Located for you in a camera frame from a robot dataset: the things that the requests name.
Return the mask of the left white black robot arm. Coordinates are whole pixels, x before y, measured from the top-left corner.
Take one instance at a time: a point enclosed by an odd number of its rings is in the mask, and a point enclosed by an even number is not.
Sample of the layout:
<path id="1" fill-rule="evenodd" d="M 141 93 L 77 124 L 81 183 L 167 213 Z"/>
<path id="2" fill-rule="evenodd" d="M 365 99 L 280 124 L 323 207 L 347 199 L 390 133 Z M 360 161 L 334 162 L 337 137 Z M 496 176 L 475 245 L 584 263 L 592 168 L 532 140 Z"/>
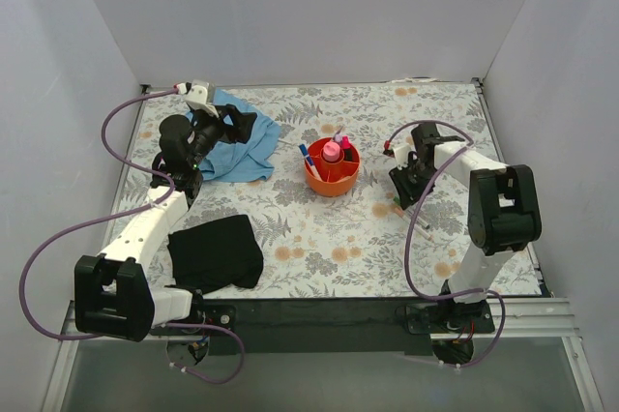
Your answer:
<path id="1" fill-rule="evenodd" d="M 199 104 L 192 105 L 189 116 L 171 115 L 160 123 L 160 151 L 143 207 L 98 255 L 84 255 L 74 267 L 80 332 L 141 341 L 168 322 L 187 335 L 204 327 L 206 312 L 195 303 L 196 291 L 153 289 L 146 273 L 164 238 L 198 196 L 200 163 L 219 142 L 248 143 L 256 118 L 232 104 Z"/>

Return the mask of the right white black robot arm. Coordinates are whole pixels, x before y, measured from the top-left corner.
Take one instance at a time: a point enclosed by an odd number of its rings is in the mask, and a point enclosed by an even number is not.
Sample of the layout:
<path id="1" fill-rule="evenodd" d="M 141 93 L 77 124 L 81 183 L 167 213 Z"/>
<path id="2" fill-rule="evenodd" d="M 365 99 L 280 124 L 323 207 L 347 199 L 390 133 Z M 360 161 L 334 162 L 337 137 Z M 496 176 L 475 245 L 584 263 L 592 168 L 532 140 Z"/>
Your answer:
<path id="1" fill-rule="evenodd" d="M 466 229 L 470 245 L 459 268 L 443 283 L 437 296 L 413 292 L 418 302 L 403 309 L 408 330 L 459 332 L 493 329 L 487 299 L 503 266 L 537 241 L 542 220 L 531 168 L 494 161 L 474 149 L 473 138 L 459 128 L 439 132 L 441 122 L 408 124 L 412 145 L 384 144 L 384 155 L 395 160 L 389 176 L 402 210 L 417 222 L 423 203 L 442 174 L 458 180 L 468 191 Z"/>

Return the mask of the blue cap marker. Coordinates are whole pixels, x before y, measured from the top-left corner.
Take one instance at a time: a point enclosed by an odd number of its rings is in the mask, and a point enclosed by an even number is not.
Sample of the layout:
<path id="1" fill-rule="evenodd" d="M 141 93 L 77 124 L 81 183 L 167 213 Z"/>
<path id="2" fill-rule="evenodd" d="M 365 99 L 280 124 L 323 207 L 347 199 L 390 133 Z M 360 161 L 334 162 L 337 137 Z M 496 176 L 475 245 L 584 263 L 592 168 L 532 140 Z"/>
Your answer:
<path id="1" fill-rule="evenodd" d="M 309 171 L 311 172 L 312 176 L 318 180 L 321 180 L 321 176 L 320 173 L 318 172 L 311 156 L 310 153 L 308 151 L 308 148 L 306 147 L 305 144 L 300 144 L 299 145 L 299 149 L 304 157 L 304 160 L 306 162 L 307 167 L 309 168 Z"/>

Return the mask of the pink black highlighter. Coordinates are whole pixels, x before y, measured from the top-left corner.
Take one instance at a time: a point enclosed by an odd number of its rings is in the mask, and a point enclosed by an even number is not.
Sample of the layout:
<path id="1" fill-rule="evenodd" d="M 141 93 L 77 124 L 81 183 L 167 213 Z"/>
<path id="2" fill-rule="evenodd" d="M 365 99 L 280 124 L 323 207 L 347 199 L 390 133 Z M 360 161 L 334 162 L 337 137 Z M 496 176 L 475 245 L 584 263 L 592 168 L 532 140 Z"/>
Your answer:
<path id="1" fill-rule="evenodd" d="M 349 138 L 346 135 L 342 137 L 340 147 L 344 154 L 344 159 L 347 162 L 353 162 L 354 158 L 353 158 L 352 145 L 349 141 Z"/>

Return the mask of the orange cap marker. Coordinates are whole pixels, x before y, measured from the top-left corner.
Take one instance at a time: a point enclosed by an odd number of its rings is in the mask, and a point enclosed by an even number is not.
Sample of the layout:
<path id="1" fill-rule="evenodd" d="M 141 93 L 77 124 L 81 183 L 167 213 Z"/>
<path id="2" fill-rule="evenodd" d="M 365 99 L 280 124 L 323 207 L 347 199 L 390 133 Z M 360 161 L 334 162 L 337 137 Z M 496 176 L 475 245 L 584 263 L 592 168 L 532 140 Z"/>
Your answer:
<path id="1" fill-rule="evenodd" d="M 411 222 L 413 214 L 411 211 L 402 210 L 399 206 L 395 206 L 394 212 L 404 221 Z M 430 233 L 429 224 L 421 218 L 417 218 L 414 224 L 414 230 L 418 232 L 424 239 L 428 241 L 433 240 L 433 236 Z"/>

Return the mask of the pink glue bottle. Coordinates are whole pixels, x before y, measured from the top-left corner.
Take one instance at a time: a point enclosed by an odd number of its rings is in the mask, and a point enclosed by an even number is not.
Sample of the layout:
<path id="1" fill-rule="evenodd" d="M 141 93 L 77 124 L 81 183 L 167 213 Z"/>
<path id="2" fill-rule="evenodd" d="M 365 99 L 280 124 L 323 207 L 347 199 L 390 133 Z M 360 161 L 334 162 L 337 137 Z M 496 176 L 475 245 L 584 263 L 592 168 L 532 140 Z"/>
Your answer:
<path id="1" fill-rule="evenodd" d="M 339 144 L 333 140 L 326 142 L 322 148 L 321 156 L 325 162 L 337 162 L 341 154 Z"/>

